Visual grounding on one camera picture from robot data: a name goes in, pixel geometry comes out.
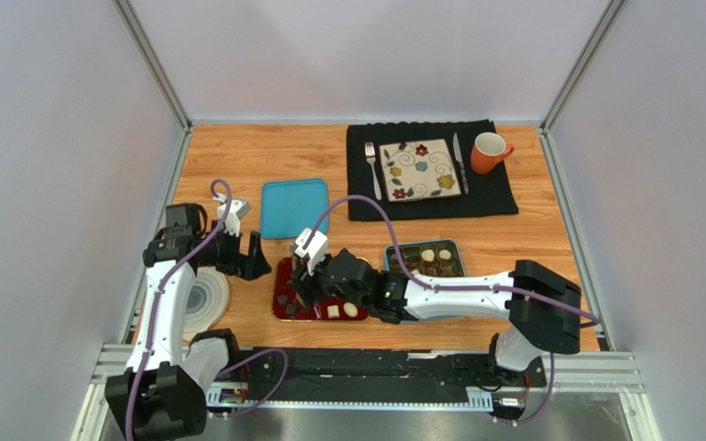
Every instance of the red tray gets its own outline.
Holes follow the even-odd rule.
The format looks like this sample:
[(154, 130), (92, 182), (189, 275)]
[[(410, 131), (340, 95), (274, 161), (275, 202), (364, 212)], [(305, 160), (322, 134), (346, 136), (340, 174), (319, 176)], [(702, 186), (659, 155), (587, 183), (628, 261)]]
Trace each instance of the red tray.
[[(271, 301), (271, 311), (274, 316), (280, 320), (287, 322), (296, 321), (314, 321), (314, 320), (325, 320), (329, 322), (361, 322), (367, 320), (370, 314), (367, 310), (361, 308), (356, 317), (349, 317), (345, 314), (345, 301), (340, 299), (328, 298), (315, 306), (310, 306), (309, 308), (302, 305), (298, 299), (296, 291), (288, 288), (288, 281), (290, 280), (290, 275), (293, 273), (293, 265), (290, 262), (290, 257), (286, 257), (279, 262), (277, 265), (277, 283), (274, 286), (274, 297)], [(287, 301), (285, 305), (279, 304), (279, 296), (285, 296)], [(295, 308), (293, 314), (288, 314), (288, 309)], [(331, 319), (328, 317), (328, 307), (336, 305), (339, 308), (339, 317)]]

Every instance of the black placemat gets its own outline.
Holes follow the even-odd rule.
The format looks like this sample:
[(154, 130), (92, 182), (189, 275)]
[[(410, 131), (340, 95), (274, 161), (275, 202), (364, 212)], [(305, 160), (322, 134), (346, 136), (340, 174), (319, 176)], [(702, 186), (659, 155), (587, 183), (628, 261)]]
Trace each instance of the black placemat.
[[(491, 173), (483, 176), (470, 168), (470, 152), (475, 137), (485, 131), (495, 131), (495, 124), (489, 119), (474, 122), (399, 122), (350, 126), (347, 129), (347, 193), (375, 199), (372, 171), (364, 154), (364, 142), (374, 142), (376, 148), (379, 148), (382, 144), (393, 142), (444, 139), (453, 154), (453, 134), (457, 132), (470, 194), (465, 195), (462, 191), (462, 195), (456, 198), (390, 203), (383, 193), (385, 186), (382, 172), (378, 172), (383, 193), (379, 203), (386, 214), (395, 221), (517, 214), (518, 207), (511, 193), (504, 163), (498, 164)], [(376, 172), (382, 170), (380, 155), (377, 156)], [(454, 163), (454, 166), (457, 177), (461, 179), (459, 165)], [(347, 204), (347, 215), (352, 221), (381, 220), (374, 208), (358, 201)]]

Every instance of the knife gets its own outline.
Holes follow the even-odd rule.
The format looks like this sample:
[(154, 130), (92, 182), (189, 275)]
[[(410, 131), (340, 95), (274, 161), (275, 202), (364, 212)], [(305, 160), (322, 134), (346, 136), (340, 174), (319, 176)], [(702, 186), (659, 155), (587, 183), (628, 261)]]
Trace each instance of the knife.
[(467, 187), (467, 175), (464, 173), (464, 162), (461, 160), (461, 149), (459, 148), (459, 135), (453, 134), (453, 155), (456, 162), (459, 163), (459, 171), (461, 172), (461, 186), (464, 187), (464, 194), (470, 194), (470, 188)]

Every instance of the orange mug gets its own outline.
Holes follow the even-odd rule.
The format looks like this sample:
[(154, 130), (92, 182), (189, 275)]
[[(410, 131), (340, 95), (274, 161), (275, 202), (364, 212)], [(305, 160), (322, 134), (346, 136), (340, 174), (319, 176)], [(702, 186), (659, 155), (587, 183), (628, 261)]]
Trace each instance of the orange mug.
[(475, 137), (470, 167), (478, 175), (486, 175), (513, 152), (514, 144), (506, 144), (506, 140), (500, 135), (481, 133)]

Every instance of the fork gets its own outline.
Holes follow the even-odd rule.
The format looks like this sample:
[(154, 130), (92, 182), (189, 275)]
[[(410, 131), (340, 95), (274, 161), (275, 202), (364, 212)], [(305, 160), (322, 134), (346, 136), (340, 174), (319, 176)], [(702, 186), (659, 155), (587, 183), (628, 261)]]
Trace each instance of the fork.
[(367, 155), (367, 163), (372, 169), (372, 183), (375, 186), (375, 198), (381, 200), (381, 185), (378, 183), (378, 175), (375, 173), (375, 144), (364, 142), (364, 153)]

